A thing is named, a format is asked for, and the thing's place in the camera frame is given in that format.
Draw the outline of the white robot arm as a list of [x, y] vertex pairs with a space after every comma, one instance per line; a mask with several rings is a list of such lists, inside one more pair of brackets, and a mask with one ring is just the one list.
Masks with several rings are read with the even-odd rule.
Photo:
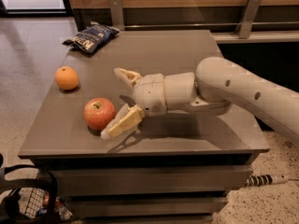
[[142, 76], [116, 68], [114, 74], [132, 91], [135, 105], [120, 109], [101, 132], [104, 139], [132, 130], [145, 117], [178, 111], [217, 115], [235, 104], [294, 143], [299, 140], [298, 93], [224, 58], [207, 57], [189, 73]]

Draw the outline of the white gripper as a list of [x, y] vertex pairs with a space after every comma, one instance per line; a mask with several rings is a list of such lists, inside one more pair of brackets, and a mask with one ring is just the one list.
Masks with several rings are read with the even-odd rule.
[[146, 116], [153, 117], [166, 113], [164, 75], [154, 74], [142, 77], [139, 73], [124, 68], [115, 68], [115, 76], [128, 88], [134, 87], [136, 105], [125, 104], [116, 117], [101, 132], [104, 140], [117, 137], [136, 127]]

